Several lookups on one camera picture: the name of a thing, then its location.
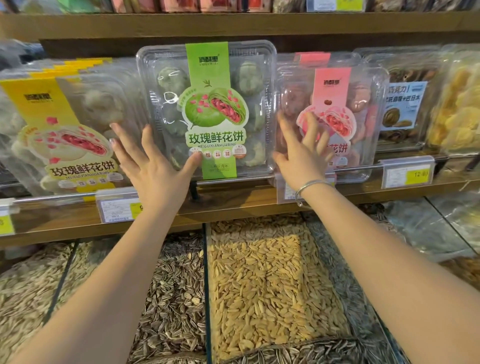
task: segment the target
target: wooden shelf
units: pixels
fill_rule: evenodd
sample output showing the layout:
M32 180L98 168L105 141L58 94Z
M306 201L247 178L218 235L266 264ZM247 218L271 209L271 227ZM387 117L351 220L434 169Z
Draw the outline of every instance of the wooden shelf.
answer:
M23 41L480 31L480 12L2 15Z
M376 170L363 184L338 185L355 204L381 202L480 188L480 173L444 169L433 184L381 190L382 171ZM200 200L187 200L175 217L172 231L199 228L204 222L266 216L299 211L295 204L276 204L276 189L266 181L225 184L199 189ZM131 222L102 224L95 203L65 206L21 205L12 216L17 234L0 238L0 247L88 238L125 232Z

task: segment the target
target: right hand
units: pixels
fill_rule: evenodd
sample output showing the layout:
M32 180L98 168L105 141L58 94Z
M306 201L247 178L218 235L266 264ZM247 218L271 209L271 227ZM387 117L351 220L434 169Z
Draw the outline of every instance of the right hand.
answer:
M308 129L300 142L283 113L277 114L278 124L287 143L287 155L274 152L273 159L285 181L295 191L310 181L325 180L326 168L334 156L333 149L327 147L330 139L328 132L320 127L313 113L307 112L306 116Z

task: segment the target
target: pink label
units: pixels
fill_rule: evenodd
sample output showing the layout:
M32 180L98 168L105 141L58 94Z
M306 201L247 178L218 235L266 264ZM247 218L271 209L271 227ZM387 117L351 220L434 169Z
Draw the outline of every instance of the pink label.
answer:
M300 64L308 62L328 62L330 60L330 53L325 52L297 52L295 56L300 57Z
M346 107L350 71L351 68L317 68L312 104L297 118L302 135L307 132L306 112L313 112L328 131L328 145L335 152L330 163L331 169L353 165L357 159L350 143L357 131L357 123L353 112Z

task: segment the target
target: silver bracelet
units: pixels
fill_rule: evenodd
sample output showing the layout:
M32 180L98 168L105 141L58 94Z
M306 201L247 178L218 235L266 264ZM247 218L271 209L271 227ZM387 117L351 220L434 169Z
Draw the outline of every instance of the silver bracelet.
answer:
M305 188L310 187L311 185L317 184L317 183L325 183L325 184L328 184L329 186L331 186L331 184L330 184L329 182L324 181L324 180L313 180L313 181L310 181L310 182L305 183L305 184L304 184L302 187L300 187L299 190L295 193L295 202L297 203L297 205L298 205L299 207L311 209L310 206L304 205L302 201L299 201L299 197L300 197L301 192L302 192Z

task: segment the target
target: left hand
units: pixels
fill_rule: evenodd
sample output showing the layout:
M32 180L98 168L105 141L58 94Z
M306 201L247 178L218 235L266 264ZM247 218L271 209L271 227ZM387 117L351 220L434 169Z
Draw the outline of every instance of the left hand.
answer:
M202 162L202 153L193 153L183 168L176 171L155 145L149 124L142 132L145 153L120 125L113 123L110 127L120 139L110 140L113 151L136 188L143 211L155 214L168 207L177 213L185 201L190 179Z

